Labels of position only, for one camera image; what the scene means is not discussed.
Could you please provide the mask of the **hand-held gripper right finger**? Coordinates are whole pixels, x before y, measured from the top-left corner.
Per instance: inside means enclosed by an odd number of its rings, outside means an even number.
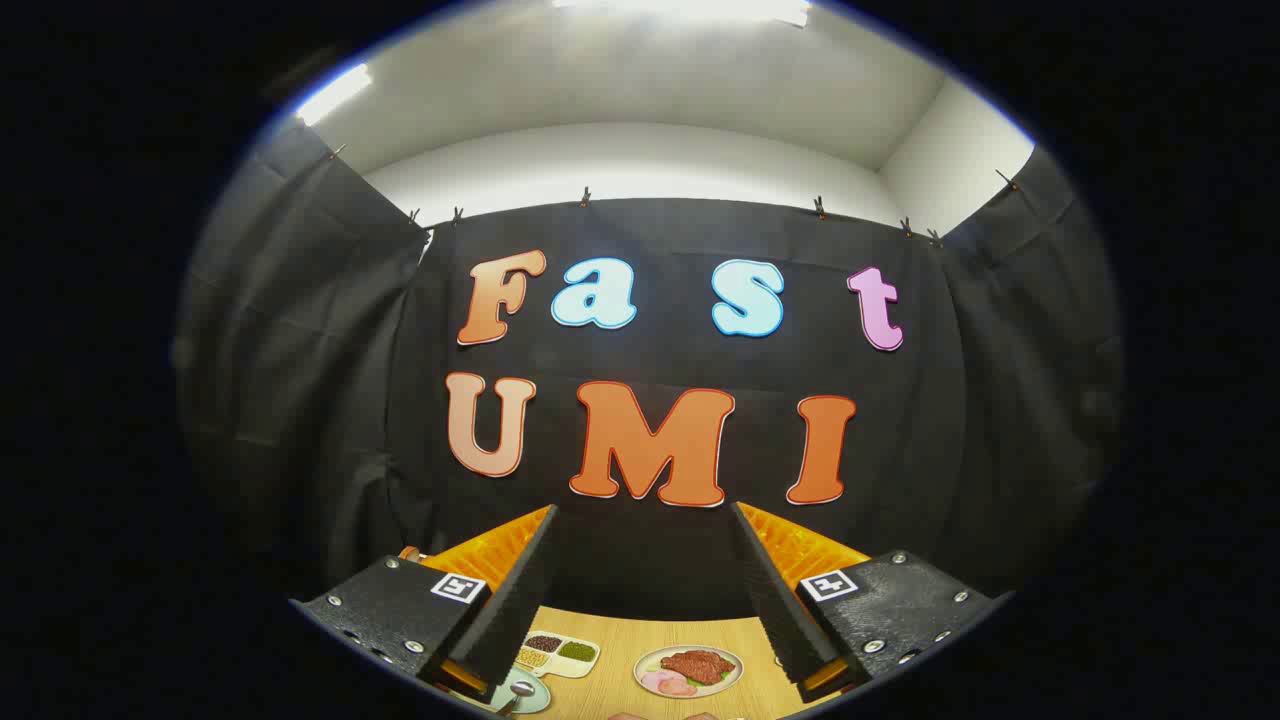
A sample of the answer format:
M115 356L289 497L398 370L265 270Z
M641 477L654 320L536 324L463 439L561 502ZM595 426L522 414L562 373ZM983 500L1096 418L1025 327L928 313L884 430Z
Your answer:
M906 550L868 556L748 503L731 510L744 585L804 702L927 659L1001 609Z

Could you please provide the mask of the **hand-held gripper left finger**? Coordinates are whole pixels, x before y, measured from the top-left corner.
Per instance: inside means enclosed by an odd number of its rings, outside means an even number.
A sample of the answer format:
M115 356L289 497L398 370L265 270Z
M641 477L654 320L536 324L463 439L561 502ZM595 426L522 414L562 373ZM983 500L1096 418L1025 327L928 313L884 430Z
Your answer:
M435 555L406 546L291 607L380 667L489 701L550 588L558 516L547 505Z

